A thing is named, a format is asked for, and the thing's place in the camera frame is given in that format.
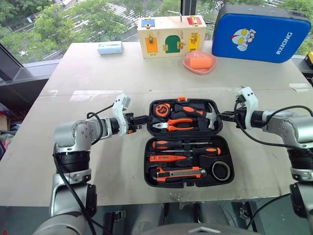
orange soap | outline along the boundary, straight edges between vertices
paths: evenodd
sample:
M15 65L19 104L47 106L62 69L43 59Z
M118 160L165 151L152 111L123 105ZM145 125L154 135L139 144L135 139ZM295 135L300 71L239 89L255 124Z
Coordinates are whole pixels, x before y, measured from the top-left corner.
M209 57L190 57L190 67L198 69L209 69L212 66L212 59Z

floor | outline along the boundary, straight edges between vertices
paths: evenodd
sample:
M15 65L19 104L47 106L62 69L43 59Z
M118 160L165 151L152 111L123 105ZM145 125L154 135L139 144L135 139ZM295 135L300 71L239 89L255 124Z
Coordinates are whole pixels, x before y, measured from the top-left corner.
M256 200L260 207L269 199ZM221 205L231 226L237 226L237 217L232 209L230 201L217 202ZM102 223L105 212L125 211L126 218L114 225L114 235L130 234L137 215L140 213L142 205L126 206L106 206L98 207L98 212L93 219ZM193 204L171 203L165 224L171 223L192 223ZM266 235L310 235L308 224L305 219L297 217L291 206L289 197L283 198L269 205L260 212L261 220ZM30 235L36 228L48 218L48 208L46 207L0 207L0 235ZM96 228L97 234L102 231Z

blue square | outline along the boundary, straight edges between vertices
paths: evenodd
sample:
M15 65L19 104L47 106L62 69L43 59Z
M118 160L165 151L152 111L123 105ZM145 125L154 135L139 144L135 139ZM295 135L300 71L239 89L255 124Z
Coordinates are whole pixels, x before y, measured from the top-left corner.
M141 20L141 27L146 26L146 24L151 25L152 27L155 27L155 20L154 19L150 19L150 20Z

table surface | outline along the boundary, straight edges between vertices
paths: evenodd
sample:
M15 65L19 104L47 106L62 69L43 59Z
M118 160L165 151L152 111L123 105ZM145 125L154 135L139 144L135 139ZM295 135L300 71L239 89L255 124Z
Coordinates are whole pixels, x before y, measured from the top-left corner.
M124 43L124 53L115 55L100 56L96 47L97 43L72 44L32 106L0 162L0 205L48 206L55 173L55 127L84 119L87 112L110 105L121 92L132 99L128 111L136 116L148 114L153 100L182 95L212 99L220 112L232 110L242 86L252 87L260 110L297 104L313 108L313 89L291 60L272 64L218 58L212 72L197 75L183 67L181 57L143 59L139 43ZM210 42L205 42L204 50L211 51ZM104 116L111 117L111 110ZM263 141L281 142L260 129L250 133ZM293 179L284 148L255 143L230 122L224 123L219 135L229 145L235 178L206 188L148 186L143 156L152 136L145 127L100 141L90 154L98 205L251 199L289 192Z

wooden box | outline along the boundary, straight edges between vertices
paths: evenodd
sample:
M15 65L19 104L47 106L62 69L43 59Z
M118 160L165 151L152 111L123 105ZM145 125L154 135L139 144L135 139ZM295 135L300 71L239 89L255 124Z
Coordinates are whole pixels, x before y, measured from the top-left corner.
M143 58L185 56L202 50L206 25L202 16L168 16L138 19Z

